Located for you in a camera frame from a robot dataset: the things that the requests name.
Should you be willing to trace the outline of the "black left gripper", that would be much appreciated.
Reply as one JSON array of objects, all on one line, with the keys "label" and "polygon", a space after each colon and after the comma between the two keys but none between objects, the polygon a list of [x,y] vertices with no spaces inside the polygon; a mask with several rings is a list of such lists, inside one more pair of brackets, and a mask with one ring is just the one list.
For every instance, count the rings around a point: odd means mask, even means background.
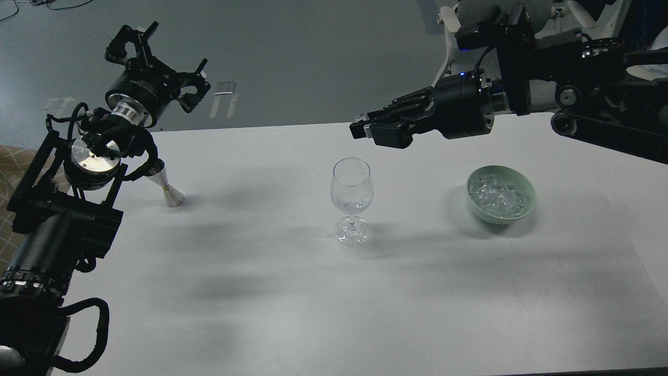
[{"label": "black left gripper", "polygon": [[204,72],[208,59],[203,58],[193,72],[154,72],[155,57],[148,40],[157,30],[154,21],[145,31],[124,25],[105,50],[105,60],[125,69],[105,94],[110,109],[124,99],[132,99],[144,108],[143,127],[157,124],[167,105],[176,100],[186,113],[193,112],[209,92],[211,85]]}]

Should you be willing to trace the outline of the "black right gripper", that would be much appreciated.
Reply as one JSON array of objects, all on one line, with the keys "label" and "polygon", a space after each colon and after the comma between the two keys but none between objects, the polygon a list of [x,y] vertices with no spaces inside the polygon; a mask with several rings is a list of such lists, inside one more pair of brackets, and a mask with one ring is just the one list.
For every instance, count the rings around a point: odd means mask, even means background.
[{"label": "black right gripper", "polygon": [[[409,119],[423,114],[432,103],[431,122]],[[349,131],[353,138],[370,138],[381,147],[407,148],[414,135],[434,130],[446,139],[487,135],[493,123],[491,98],[482,88],[482,77],[461,72],[363,114],[362,121],[349,124]]]}]

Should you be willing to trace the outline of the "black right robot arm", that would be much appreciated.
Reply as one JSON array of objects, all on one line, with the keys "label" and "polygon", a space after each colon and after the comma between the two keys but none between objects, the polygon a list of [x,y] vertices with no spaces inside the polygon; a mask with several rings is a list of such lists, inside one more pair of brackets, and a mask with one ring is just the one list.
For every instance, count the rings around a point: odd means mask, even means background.
[{"label": "black right robot arm", "polygon": [[494,117],[552,112],[558,135],[666,163],[666,78],[633,78],[630,67],[666,64],[666,48],[628,51],[621,38],[594,40],[597,23],[578,1],[457,1],[439,23],[461,52],[482,49],[470,71],[358,117],[355,139],[407,148],[433,130],[446,139],[491,132]]}]

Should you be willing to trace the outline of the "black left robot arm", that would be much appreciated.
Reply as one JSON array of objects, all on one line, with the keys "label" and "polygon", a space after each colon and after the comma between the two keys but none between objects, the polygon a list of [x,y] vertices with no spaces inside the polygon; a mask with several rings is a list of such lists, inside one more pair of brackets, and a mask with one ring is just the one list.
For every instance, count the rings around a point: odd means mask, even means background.
[{"label": "black left robot arm", "polygon": [[105,59],[124,71],[105,109],[81,102],[69,117],[45,118],[47,136],[8,202],[12,231],[24,240],[2,273],[2,375],[94,366],[108,344],[110,308],[102,298],[64,305],[74,271],[93,271],[109,252],[123,218],[114,208],[122,183],[149,178],[169,207],[183,202],[149,129],[171,102],[193,112],[211,85],[206,59],[177,72],[153,55],[158,26],[124,25],[110,41]]}]

